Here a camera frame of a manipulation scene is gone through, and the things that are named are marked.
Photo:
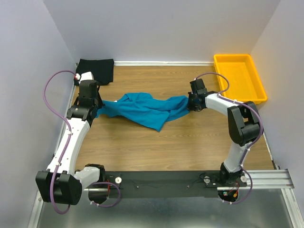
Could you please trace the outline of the blue t shirt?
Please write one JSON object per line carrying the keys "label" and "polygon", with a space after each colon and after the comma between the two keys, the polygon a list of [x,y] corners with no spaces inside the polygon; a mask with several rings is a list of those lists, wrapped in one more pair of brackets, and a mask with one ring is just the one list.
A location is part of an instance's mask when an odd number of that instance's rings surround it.
{"label": "blue t shirt", "polygon": [[153,98],[149,93],[126,93],[116,101],[103,101],[96,116],[122,116],[147,128],[160,131],[166,122],[174,121],[189,113],[188,97],[173,96],[166,100]]}

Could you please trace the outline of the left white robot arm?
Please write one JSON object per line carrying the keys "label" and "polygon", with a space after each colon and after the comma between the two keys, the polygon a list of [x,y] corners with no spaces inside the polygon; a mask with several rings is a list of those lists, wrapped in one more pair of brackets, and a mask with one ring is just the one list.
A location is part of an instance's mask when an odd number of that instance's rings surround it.
{"label": "left white robot arm", "polygon": [[44,202],[76,205],[86,187],[104,185],[105,169],[102,165],[88,164],[75,173],[82,142],[97,115],[97,109],[102,106],[97,82],[81,81],[78,102],[67,111],[66,129],[54,158],[45,171],[36,175],[36,184]]}

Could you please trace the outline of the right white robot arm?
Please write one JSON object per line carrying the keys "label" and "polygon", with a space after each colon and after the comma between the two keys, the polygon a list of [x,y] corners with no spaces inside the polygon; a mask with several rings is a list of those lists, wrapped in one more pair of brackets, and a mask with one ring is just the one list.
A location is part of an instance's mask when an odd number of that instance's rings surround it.
{"label": "right white robot arm", "polygon": [[221,164],[219,182],[224,186],[234,183],[242,175],[244,160],[252,145],[261,137],[263,126],[255,103],[233,101],[214,91],[208,91],[202,79],[190,82],[187,109],[199,112],[213,109],[228,118],[228,132],[232,144]]}

